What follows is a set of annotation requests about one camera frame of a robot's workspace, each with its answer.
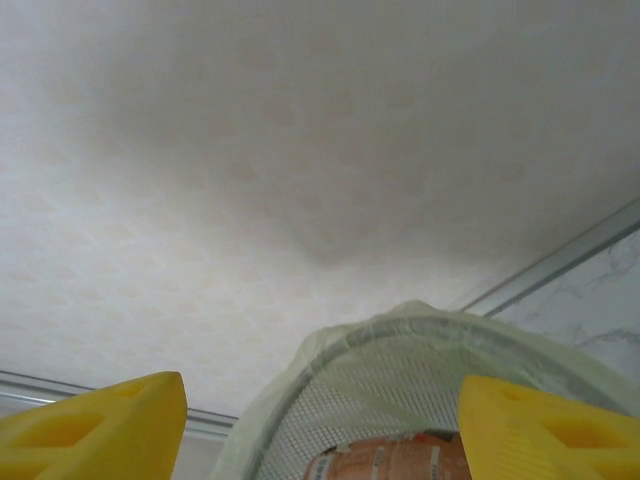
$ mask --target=mesh basket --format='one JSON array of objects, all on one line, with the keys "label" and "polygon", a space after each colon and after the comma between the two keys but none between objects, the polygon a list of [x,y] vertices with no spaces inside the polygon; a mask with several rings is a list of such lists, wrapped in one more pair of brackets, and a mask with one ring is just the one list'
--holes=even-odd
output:
[{"label": "mesh basket", "polygon": [[234,427],[213,478],[300,480],[310,460],[333,445],[456,431],[466,375],[640,412],[636,389],[579,352],[492,320],[412,303],[307,339]]}]

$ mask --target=wall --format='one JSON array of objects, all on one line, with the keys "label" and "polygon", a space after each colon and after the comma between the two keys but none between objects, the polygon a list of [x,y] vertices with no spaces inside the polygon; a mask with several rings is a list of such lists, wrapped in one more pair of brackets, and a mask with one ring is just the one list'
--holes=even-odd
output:
[{"label": "wall", "polygon": [[[25,410],[19,403],[0,399],[0,418]],[[209,478],[223,442],[185,436],[180,445],[172,480],[204,480]]]},{"label": "wall", "polygon": [[497,317],[572,345],[640,386],[640,231]]}]

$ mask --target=ceiling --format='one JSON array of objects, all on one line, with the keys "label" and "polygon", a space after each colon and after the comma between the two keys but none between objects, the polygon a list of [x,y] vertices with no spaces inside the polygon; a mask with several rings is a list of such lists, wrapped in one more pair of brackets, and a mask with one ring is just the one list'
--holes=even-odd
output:
[{"label": "ceiling", "polygon": [[0,369],[237,414],[640,193],[633,0],[6,0]]}]

